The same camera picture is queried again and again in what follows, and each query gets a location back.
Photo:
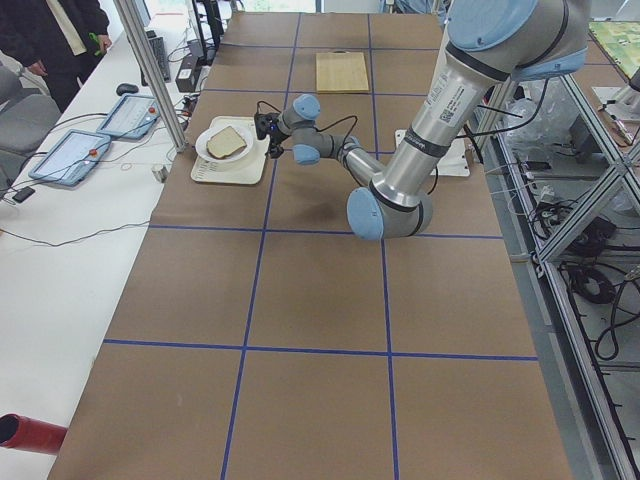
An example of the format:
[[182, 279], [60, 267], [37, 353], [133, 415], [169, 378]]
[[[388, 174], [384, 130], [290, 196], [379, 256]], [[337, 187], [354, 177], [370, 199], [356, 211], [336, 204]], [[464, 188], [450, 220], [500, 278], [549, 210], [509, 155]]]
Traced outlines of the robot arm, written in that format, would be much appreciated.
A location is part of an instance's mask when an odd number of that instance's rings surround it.
[[429, 94], [388, 164], [370, 156], [351, 135], [315, 125], [318, 99], [296, 98], [277, 114], [256, 114], [256, 134], [280, 156], [292, 141], [294, 159], [312, 165], [336, 159], [357, 181], [347, 201], [352, 231], [366, 240], [408, 237], [432, 217], [423, 186], [486, 92], [507, 80], [548, 79], [579, 70], [586, 59], [588, 1], [456, 1], [446, 23], [444, 61]]

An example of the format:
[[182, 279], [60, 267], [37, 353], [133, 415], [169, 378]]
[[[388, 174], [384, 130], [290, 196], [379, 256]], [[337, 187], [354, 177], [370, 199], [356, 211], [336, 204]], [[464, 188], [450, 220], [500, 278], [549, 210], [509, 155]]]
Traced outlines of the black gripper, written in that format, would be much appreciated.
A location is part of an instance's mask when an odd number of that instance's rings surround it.
[[282, 155], [284, 153], [284, 147], [282, 144], [290, 138], [288, 134], [284, 134], [280, 131], [271, 132], [269, 134], [270, 141], [268, 147], [268, 153], [270, 155]]

